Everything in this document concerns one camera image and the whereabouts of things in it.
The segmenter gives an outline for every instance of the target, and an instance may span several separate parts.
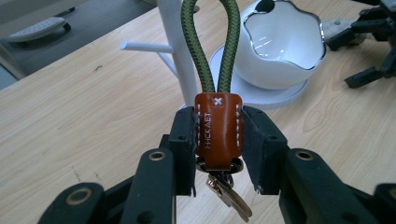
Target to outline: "key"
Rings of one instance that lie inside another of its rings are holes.
[[[252,216],[251,209],[233,189],[222,184],[221,181],[218,181],[213,175],[208,176],[206,184],[227,206],[234,208],[239,216],[244,219],[244,221],[248,222],[248,218]]]

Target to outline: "white stand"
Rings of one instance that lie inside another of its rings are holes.
[[[157,52],[178,78],[186,106],[193,106],[195,96],[198,94],[198,88],[195,81],[192,58],[181,29],[181,1],[157,0],[157,4],[169,45],[124,41],[121,43],[120,48]],[[166,53],[172,54],[173,61],[167,57]]]

